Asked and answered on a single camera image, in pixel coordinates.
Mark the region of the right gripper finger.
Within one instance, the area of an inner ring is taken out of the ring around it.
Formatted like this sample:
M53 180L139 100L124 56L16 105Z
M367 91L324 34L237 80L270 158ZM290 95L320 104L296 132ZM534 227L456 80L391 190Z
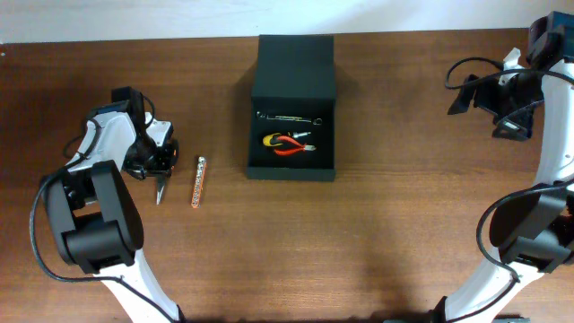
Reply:
M511 118L495 118L491 136L499 139L524 142L532 137L534 117L522 114Z
M470 74L464 79L464 87L462 87L448 109L449 115L456 115L466 113L470 107L470 103L474 98L476 87L466 86L467 83L478 80L479 77L475 74Z

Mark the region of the orange long-nose pliers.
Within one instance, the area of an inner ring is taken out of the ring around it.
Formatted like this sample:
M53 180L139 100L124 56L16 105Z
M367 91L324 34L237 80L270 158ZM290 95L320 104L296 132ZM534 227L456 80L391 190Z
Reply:
M162 202L168 180L177 163L178 154L176 151L171 153L168 157L164 158L160 163L160 168L157 170L156 178L156 205Z

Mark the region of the yellow black stubby screwdriver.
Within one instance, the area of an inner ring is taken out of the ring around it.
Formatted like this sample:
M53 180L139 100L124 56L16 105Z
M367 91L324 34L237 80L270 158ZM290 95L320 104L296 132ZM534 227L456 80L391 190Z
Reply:
M273 133L270 135L266 135L262 139L262 143L266 147L277 147L284 144L294 144L297 146L301 146L299 139L310 135L310 132L288 132L285 134L282 133Z

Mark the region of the chrome combination wrench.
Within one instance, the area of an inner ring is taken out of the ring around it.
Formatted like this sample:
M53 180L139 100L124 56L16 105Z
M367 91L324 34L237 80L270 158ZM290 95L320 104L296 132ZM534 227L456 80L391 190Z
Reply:
M321 118L305 118L297 116L285 116L285 115L269 115L261 111L256 112L256 117L264 120L275 120L275 121L286 121L286 122L300 122L300 123L310 123L313 126L321 126L323 120Z

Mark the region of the red small cutting pliers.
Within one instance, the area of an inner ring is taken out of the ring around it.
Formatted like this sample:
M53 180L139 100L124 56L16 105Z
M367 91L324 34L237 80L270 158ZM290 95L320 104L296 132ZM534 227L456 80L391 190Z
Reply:
M312 144L301 144L301 146L297 146L294 144L284 144L274 147L274 153L279 156L289 156L295 153L313 152L316 149L317 147Z

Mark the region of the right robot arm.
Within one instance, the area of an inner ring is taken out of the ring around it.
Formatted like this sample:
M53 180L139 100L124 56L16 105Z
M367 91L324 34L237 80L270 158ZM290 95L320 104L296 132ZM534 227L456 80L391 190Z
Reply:
M482 109L492 116L493 137L524 142L542 107L541 155L532 185L501 197L481 215L475 241L483 260L429 312L429 322L501 322L501 311L525 287L573 263L572 14L541 17L529 28L526 54L513 48L489 63L496 73L445 83L458 92L449 114Z

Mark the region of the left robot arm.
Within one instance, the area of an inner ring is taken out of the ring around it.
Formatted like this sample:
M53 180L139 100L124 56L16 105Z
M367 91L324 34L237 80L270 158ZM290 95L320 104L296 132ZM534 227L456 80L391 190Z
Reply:
M134 322L185 319L146 261L143 221L123 180L155 179L162 196L178 160L172 133L148 97L114 89L110 104L90 110L76 152L42 180L33 201L45 206L60 257L83 272L70 283L104 284Z

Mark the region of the black open box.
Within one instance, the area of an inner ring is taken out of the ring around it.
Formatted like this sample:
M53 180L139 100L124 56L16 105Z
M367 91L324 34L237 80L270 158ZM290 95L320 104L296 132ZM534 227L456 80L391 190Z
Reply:
M335 53L327 35L262 35L251 91L249 179L331 182L335 179ZM269 115L321 118L310 123L264 120ZM310 132L299 139L313 152L279 156L262 139L273 133Z

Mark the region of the orange socket bit rail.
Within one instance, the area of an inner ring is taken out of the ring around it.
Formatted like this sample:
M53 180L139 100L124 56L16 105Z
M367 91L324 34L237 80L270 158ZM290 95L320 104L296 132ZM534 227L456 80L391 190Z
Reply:
M206 168L207 159L204 156L199 156L197 158L196 176L191 199L191 206L193 208L198 208L201 203Z

